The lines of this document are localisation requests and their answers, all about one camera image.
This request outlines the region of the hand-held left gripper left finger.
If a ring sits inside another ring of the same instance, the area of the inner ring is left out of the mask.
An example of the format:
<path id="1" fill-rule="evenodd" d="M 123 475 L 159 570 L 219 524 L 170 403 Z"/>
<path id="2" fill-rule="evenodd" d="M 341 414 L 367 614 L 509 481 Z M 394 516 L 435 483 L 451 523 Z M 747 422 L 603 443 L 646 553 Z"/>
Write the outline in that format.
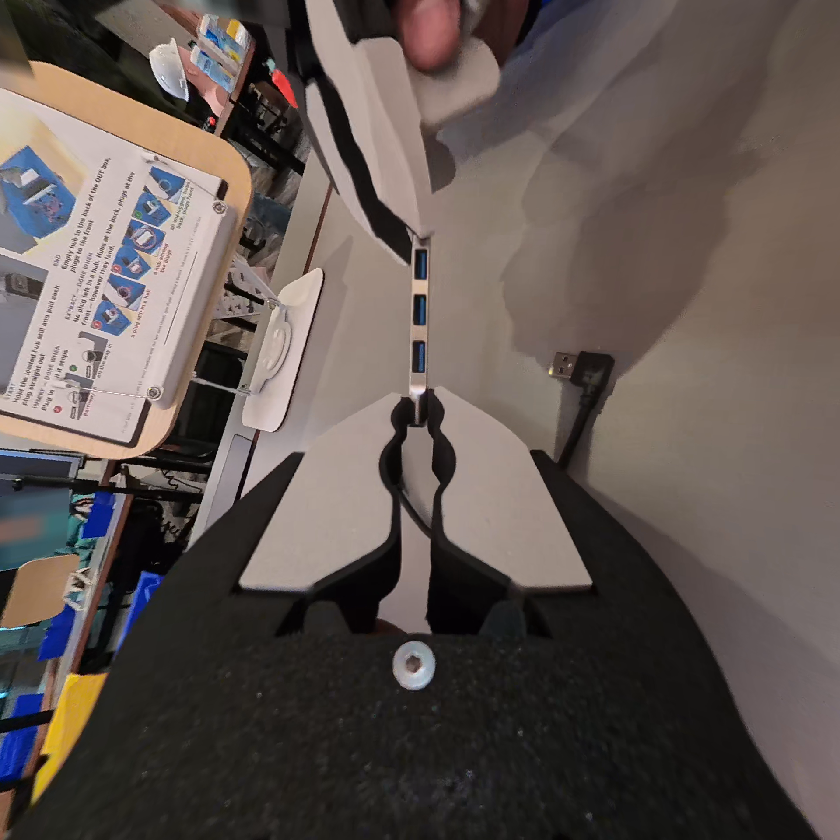
<path id="1" fill-rule="evenodd" d="M 304 611 L 332 602 L 352 632 L 373 632 L 401 571 L 402 409 L 387 393 L 311 443 L 239 578 L 244 592 Z"/>

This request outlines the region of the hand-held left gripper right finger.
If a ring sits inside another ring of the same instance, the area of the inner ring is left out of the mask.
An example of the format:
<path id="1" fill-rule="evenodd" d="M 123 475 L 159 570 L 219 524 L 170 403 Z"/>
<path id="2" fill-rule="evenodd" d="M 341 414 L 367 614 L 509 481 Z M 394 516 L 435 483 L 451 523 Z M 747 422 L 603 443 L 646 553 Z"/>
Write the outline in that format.
<path id="1" fill-rule="evenodd" d="M 478 634 L 499 603 L 591 594 L 594 582 L 531 450 L 495 417 L 444 387 L 427 397 L 437 479 L 427 620 Z"/>

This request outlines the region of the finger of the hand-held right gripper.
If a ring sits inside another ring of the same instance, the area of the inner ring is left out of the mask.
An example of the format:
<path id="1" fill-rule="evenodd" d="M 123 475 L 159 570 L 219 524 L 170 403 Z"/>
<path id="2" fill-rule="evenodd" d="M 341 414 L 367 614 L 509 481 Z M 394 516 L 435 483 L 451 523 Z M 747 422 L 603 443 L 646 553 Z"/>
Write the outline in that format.
<path id="1" fill-rule="evenodd" d="M 402 265 L 413 251 L 406 224 L 379 197 L 340 95 L 329 81 L 306 86 L 306 115 L 336 191 L 365 232 Z"/>
<path id="2" fill-rule="evenodd" d="M 430 237 L 432 190 L 420 118 L 384 2 L 305 3 L 321 75 L 339 93 L 379 197 L 410 235 Z"/>

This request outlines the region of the white hard hat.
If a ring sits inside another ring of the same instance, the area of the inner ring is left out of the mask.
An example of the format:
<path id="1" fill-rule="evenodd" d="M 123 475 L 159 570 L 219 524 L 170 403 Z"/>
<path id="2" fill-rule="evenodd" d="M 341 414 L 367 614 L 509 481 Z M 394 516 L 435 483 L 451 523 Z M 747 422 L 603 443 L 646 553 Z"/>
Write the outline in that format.
<path id="1" fill-rule="evenodd" d="M 176 41 L 159 44 L 149 53 L 150 68 L 160 87 L 168 95 L 189 102 L 190 90 L 181 53 Z"/>

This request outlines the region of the printed instruction sheet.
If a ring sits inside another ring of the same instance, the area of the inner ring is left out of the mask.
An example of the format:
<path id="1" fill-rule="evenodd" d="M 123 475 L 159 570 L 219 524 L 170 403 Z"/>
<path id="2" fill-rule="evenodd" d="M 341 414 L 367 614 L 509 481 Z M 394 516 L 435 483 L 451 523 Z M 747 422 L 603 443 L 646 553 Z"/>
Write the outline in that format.
<path id="1" fill-rule="evenodd" d="M 134 445 L 223 264 L 224 182 L 16 92 L 1 130 L 2 414 Z"/>

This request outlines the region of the yellow plastic bin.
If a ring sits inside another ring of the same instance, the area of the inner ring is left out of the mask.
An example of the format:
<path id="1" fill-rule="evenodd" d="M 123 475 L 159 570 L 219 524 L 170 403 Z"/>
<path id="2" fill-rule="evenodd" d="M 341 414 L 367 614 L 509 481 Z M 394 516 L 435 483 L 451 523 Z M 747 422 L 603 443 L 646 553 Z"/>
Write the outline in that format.
<path id="1" fill-rule="evenodd" d="M 54 780 L 86 727 L 108 673 L 69 674 L 59 695 L 54 716 L 45 737 L 45 763 L 37 771 L 31 797 L 34 804 Z"/>

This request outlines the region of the small blue plastic bin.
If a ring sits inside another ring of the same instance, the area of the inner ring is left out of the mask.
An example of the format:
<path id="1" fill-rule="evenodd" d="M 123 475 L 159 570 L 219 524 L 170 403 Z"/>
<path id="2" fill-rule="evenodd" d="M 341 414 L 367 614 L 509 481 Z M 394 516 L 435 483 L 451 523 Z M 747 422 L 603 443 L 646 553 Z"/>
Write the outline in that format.
<path id="1" fill-rule="evenodd" d="M 10 718 L 20 718 L 41 711 L 44 694 L 28 693 L 17 696 L 11 706 Z M 1 742 L 1 783 L 19 780 L 29 761 L 37 736 L 36 727 L 9 731 L 2 736 Z"/>

